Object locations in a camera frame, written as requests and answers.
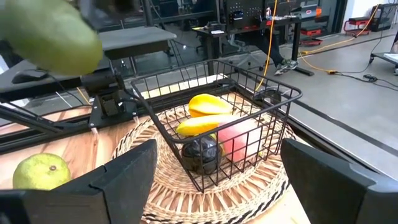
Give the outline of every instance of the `white wall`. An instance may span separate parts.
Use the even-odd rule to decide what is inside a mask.
[[[391,0],[348,0],[344,21],[349,18],[369,16],[370,10],[377,4],[393,2]]]

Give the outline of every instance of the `wooden surface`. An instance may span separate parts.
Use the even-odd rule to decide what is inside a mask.
[[[177,89],[188,88],[187,83],[179,83],[178,87],[160,89],[159,91],[151,91],[143,93],[145,98],[154,95],[162,95]],[[54,113],[46,116],[52,121],[60,121],[67,118],[90,113],[91,108],[78,108],[74,110]],[[0,156],[0,189],[12,188],[12,175],[18,163],[23,159],[41,152],[48,152],[59,155],[68,163],[72,172],[72,177],[77,178],[94,168],[107,163],[113,153],[119,140],[132,128],[135,122],[130,121],[118,124],[109,128],[103,128],[97,134],[92,132],[83,133],[69,138],[60,139],[58,141],[48,142],[39,146],[30,147],[20,151],[12,152]],[[0,134],[11,133],[25,127],[19,124],[10,124],[0,128]],[[282,196],[282,198],[268,211],[249,222],[250,224],[264,223],[283,223],[283,224],[309,224],[309,220],[292,188],[290,188]]]

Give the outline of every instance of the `cart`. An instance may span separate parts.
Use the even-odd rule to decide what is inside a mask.
[[[384,54],[388,54],[389,52],[381,52],[381,53],[371,53],[370,59],[369,59],[369,64],[373,62],[374,58],[380,58],[383,59],[387,62],[390,62],[391,64],[393,64],[395,66],[395,70],[394,70],[394,75],[398,76],[398,62],[391,60],[387,57],[384,56]]]

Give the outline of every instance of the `mango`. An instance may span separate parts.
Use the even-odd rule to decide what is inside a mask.
[[[187,119],[179,124],[176,132],[184,136],[195,136],[217,128],[221,122],[236,119],[236,116],[216,114]]]
[[[231,114],[233,109],[227,101],[206,93],[194,96],[189,101],[188,108],[193,118],[214,114]]]

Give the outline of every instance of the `concrete floor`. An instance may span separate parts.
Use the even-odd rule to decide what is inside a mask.
[[[394,37],[389,37],[388,35],[395,35],[395,33],[396,29],[384,31],[383,36],[387,37],[382,39],[375,52],[389,51]],[[344,43],[339,46],[375,39],[380,37],[380,35],[381,33],[378,32],[367,36],[361,36],[349,43]],[[351,37],[344,35],[333,35],[325,38],[321,47],[350,38]],[[186,49],[184,49],[181,44],[177,44],[184,63],[188,64],[201,59],[202,56],[200,54],[197,55],[193,49],[193,47],[199,43],[195,36],[184,34],[178,41],[186,45],[188,45],[188,43],[192,44],[188,45],[189,47]],[[367,66],[370,51],[377,42],[378,40],[374,40],[351,47],[335,49],[316,55],[310,55],[305,57],[305,59],[316,67],[328,70],[360,71]],[[302,50],[313,50],[316,48],[318,47],[302,48]],[[290,46],[286,45],[281,47],[281,53],[289,58],[291,54]],[[264,53],[255,52],[254,54],[260,61],[265,61],[266,55]],[[224,60],[232,60],[238,63],[242,57],[244,57],[244,55],[224,58]],[[137,64],[139,71],[144,73],[153,70],[155,67],[153,66],[154,62],[156,62],[157,65],[155,68],[166,70],[170,68],[170,66],[175,65],[175,60],[175,57],[167,58],[164,53],[160,52],[137,58]],[[302,59],[299,59],[299,62],[301,67],[311,69]],[[272,76],[274,70],[274,66],[270,66],[267,75]],[[364,74],[372,74],[380,79],[398,84],[398,77],[393,76],[393,71],[393,65],[375,59],[373,64],[365,72],[350,75],[361,78]],[[315,75],[313,77],[307,77],[297,72],[289,72],[281,77],[273,78],[300,88],[303,91],[303,97],[300,99],[302,102],[352,126],[384,144],[398,149],[398,137],[396,137],[396,133],[398,133],[398,118],[395,117],[395,115],[398,114],[398,106],[392,103],[396,100],[397,93],[395,91],[381,88],[370,83],[359,82],[352,78],[331,76],[327,75],[325,72],[316,70],[314,70],[314,72]],[[167,77],[168,82],[174,82],[178,81],[181,76],[176,75],[176,73],[168,73],[165,77]],[[78,105],[76,99],[65,93],[63,93],[62,96],[64,96],[71,105]],[[35,113],[44,114],[54,110],[66,109],[68,106],[59,98],[50,96],[31,101],[26,108]],[[291,115],[318,133],[336,142],[352,155],[365,160],[379,171],[398,180],[398,170],[396,169],[396,164],[398,164],[398,151],[396,153],[394,151],[392,154],[383,151],[297,105],[293,105]]]
[[[393,40],[394,37],[382,39],[375,52],[389,51]],[[378,40],[374,40],[311,55],[305,57],[305,60],[316,67],[327,70],[361,71],[368,65],[370,52],[377,42]],[[259,54],[258,57],[264,59],[266,55]],[[302,68],[313,70],[315,75],[307,77],[297,72],[289,72],[281,77],[273,78],[300,88],[303,91],[300,101],[398,149],[396,134],[398,132],[398,118],[396,117],[398,106],[393,103],[398,96],[396,91],[371,83],[359,82],[352,78],[327,75],[325,72],[312,69],[302,59],[299,62]],[[274,67],[270,67],[268,74],[272,74],[274,69]],[[393,71],[392,64],[376,58],[365,72],[347,74],[358,78],[362,78],[365,74],[371,74],[398,85],[398,77],[393,76]],[[390,86],[383,82],[378,82],[378,84]],[[383,151],[297,105],[293,105],[290,114],[347,149],[352,155],[360,157],[369,165],[398,179],[396,169],[398,151],[393,154]]]

